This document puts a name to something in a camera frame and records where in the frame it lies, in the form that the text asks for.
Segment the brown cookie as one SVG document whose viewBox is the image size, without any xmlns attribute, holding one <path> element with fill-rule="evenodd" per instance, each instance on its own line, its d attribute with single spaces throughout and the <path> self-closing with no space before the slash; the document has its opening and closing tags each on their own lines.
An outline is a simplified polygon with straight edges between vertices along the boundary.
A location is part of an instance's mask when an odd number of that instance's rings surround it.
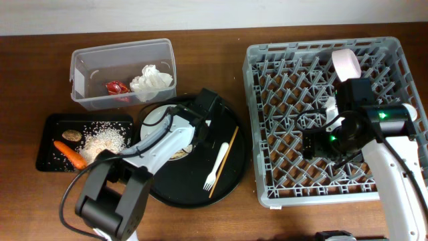
<svg viewBox="0 0 428 241">
<path fill-rule="evenodd" d="M 62 137 L 67 141 L 78 142 L 82 139 L 82 133 L 76 130 L 66 130 L 62 133 Z"/>
</svg>

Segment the pink bowl with rice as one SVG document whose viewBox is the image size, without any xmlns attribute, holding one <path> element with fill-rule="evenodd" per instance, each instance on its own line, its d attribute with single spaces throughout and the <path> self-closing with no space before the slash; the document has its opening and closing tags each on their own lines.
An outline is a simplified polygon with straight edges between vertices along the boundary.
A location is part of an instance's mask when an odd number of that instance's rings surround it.
<svg viewBox="0 0 428 241">
<path fill-rule="evenodd" d="M 332 52 L 332 63 L 341 82 L 348 79 L 360 78 L 361 69 L 355 53 L 351 49 Z"/>
</svg>

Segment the orange carrot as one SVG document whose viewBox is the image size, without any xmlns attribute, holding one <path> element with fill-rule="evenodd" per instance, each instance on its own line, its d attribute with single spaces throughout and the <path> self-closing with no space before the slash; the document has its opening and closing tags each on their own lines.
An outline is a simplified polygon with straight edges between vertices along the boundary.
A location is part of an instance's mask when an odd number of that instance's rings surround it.
<svg viewBox="0 0 428 241">
<path fill-rule="evenodd" d="M 60 151 L 69 159 L 76 169 L 82 170 L 87 167 L 86 160 L 79 153 L 69 148 L 66 144 L 61 141 L 54 141 L 53 144 L 58 151 Z"/>
</svg>

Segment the grey plate with food scraps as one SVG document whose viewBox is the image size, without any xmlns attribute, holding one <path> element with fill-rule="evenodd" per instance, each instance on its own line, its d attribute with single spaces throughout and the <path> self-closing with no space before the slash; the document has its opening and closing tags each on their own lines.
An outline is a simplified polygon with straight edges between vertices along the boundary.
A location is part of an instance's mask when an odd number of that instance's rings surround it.
<svg viewBox="0 0 428 241">
<path fill-rule="evenodd" d="M 144 123 L 152 124 L 159 120 L 159 118 L 164 114 L 165 110 L 168 107 L 175 107 L 175 104 L 165 104 L 162 106 L 156 107 L 154 110 L 150 111 L 145 118 L 143 119 Z M 147 137 L 149 134 L 151 134 L 154 130 L 156 130 L 156 127 L 148 127 L 145 125 L 142 125 L 140 128 L 140 139 L 143 140 L 145 137 Z M 188 145 L 184 149 L 181 149 L 177 151 L 171 158 L 170 161 L 175 161 L 182 159 L 189 155 L 193 151 L 193 146 Z"/>
</svg>

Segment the white cup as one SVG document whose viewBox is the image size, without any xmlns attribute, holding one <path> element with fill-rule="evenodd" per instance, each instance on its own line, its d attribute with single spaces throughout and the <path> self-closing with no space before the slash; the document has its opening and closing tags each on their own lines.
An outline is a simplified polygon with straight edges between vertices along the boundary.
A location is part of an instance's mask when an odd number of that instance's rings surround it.
<svg viewBox="0 0 428 241">
<path fill-rule="evenodd" d="M 411 120 L 416 121 L 418 116 L 416 108 L 411 104 L 407 104 L 407 103 L 402 103 L 402 105 L 407 109 Z"/>
</svg>

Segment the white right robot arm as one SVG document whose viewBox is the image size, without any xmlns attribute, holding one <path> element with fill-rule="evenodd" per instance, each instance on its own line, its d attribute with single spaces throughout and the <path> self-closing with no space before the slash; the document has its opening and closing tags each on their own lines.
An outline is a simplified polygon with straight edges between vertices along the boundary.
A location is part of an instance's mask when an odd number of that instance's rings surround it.
<svg viewBox="0 0 428 241">
<path fill-rule="evenodd" d="M 390 240 L 427 239 L 427 188 L 411 112 L 404 104 L 360 106 L 302 132 L 305 158 L 328 158 L 339 169 L 364 162 L 374 178 Z"/>
</svg>

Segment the white tissue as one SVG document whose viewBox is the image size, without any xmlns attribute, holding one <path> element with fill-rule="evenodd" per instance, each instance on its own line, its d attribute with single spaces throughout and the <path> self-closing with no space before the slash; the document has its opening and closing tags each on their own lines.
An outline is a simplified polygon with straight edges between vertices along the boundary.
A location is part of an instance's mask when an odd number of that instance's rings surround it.
<svg viewBox="0 0 428 241">
<path fill-rule="evenodd" d="M 130 89 L 138 93 L 140 101 L 146 102 L 152 100 L 161 89 L 169 87 L 172 81 L 170 74 L 160 72 L 155 65 L 146 65 L 142 69 L 142 75 L 133 78 Z"/>
</svg>

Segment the red snack wrapper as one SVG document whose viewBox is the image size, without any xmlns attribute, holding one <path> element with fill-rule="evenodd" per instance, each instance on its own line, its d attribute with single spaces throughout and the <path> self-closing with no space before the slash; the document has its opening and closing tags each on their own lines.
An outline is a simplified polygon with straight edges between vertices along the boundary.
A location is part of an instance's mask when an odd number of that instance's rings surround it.
<svg viewBox="0 0 428 241">
<path fill-rule="evenodd" d="M 127 85 L 123 84 L 119 81 L 111 81 L 105 84 L 105 87 L 108 91 L 109 95 L 119 95 L 119 94 L 126 94 L 130 92 L 130 89 L 127 87 Z M 130 102 L 129 97 L 115 97 L 116 101 L 120 102 Z"/>
</svg>

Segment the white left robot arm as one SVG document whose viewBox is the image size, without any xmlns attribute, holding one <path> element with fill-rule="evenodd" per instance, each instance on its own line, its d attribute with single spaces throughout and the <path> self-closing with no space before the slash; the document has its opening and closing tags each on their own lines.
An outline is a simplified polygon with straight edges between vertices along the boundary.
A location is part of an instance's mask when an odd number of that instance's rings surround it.
<svg viewBox="0 0 428 241">
<path fill-rule="evenodd" d="M 141 140 L 114 154 L 102 151 L 83 172 L 88 174 L 75 213 L 99 240 L 135 240 L 154 175 L 185 147 L 212 133 L 224 104 L 164 105 L 152 123 L 144 123 Z"/>
</svg>

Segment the grey dishwasher rack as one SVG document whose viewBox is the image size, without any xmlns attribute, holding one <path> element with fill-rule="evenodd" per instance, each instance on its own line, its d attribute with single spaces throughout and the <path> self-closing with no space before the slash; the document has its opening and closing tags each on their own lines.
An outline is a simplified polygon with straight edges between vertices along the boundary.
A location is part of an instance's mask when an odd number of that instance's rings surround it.
<svg viewBox="0 0 428 241">
<path fill-rule="evenodd" d="M 331 39 L 249 46 L 243 63 L 257 198 L 267 208 L 365 202 L 378 199 L 365 163 L 334 169 L 331 160 L 305 159 L 295 124 L 320 127 L 322 108 L 340 82 L 331 55 L 352 50 L 362 76 L 381 104 L 406 102 L 417 109 L 419 163 L 427 174 L 427 116 L 400 41 L 395 37 Z"/>
</svg>

